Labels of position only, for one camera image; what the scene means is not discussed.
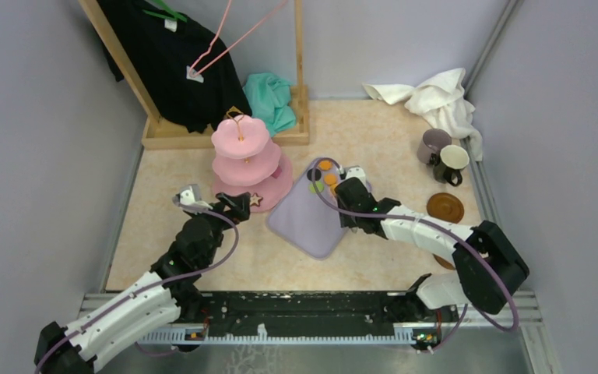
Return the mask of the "brown star cookie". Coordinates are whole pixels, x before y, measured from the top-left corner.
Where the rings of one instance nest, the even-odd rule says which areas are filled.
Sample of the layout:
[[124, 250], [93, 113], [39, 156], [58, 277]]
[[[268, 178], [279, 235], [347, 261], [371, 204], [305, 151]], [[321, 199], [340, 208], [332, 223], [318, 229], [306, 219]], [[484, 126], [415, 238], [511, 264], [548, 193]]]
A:
[[249, 199], [249, 206], [260, 207], [263, 197], [258, 193], [252, 193]]

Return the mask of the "black macaron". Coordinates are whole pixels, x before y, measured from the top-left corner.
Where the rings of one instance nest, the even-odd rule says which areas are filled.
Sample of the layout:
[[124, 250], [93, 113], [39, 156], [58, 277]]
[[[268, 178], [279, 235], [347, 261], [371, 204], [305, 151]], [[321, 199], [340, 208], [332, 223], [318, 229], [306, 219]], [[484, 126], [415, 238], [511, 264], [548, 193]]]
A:
[[306, 172], [306, 178], [310, 182], [320, 182], [322, 179], [322, 172], [318, 168], [309, 168]]

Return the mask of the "orange macaron top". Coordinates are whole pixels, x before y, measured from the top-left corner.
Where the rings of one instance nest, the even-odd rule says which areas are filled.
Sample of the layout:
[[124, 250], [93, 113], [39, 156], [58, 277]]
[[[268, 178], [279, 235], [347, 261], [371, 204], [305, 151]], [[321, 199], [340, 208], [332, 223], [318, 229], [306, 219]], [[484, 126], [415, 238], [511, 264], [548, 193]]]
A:
[[333, 164], [331, 161], [325, 159], [319, 161], [317, 166], [321, 171], [330, 171], [332, 169]]

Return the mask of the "green macaron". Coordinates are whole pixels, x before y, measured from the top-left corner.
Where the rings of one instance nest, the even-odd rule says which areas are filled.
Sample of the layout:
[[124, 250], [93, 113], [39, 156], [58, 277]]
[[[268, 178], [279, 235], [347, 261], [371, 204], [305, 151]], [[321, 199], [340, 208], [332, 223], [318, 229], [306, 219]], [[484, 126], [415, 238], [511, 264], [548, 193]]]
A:
[[309, 182], [308, 188], [309, 188], [309, 191], [313, 194], [320, 194], [325, 189], [325, 187], [321, 181]]

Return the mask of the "pink cake slice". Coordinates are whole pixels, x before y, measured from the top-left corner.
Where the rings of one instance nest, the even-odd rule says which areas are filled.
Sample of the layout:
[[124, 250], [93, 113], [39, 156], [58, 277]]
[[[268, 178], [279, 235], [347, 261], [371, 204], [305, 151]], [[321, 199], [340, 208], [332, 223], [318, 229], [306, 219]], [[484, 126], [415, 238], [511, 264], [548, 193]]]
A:
[[270, 175], [271, 178], [278, 179], [283, 173], [283, 169], [278, 166], [276, 170]]

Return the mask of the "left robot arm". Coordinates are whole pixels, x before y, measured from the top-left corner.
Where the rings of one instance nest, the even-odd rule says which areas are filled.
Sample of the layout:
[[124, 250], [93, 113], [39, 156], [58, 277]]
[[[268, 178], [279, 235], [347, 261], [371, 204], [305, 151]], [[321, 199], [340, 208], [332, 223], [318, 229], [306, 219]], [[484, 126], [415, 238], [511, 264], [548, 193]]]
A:
[[40, 332], [34, 357], [36, 373], [97, 373], [111, 359], [155, 329], [180, 319], [197, 320], [202, 312], [195, 282], [232, 256], [214, 259], [223, 234], [234, 233], [251, 215], [248, 192], [216, 194], [207, 203], [197, 185], [182, 189], [173, 204], [189, 216], [169, 249], [132, 286], [98, 309], [65, 326], [52, 322]]

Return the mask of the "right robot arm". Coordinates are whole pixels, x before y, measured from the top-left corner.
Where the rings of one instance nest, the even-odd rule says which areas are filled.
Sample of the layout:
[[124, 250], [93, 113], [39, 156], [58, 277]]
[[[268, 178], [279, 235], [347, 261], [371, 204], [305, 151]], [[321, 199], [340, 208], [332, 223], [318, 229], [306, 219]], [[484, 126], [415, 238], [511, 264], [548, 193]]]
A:
[[397, 200], [376, 200], [359, 178], [339, 183], [335, 194], [345, 228], [415, 245], [455, 267], [450, 273], [429, 275], [410, 289], [407, 310], [417, 321], [458, 304], [496, 315], [529, 276], [529, 267], [494, 222], [466, 226], [421, 216]]

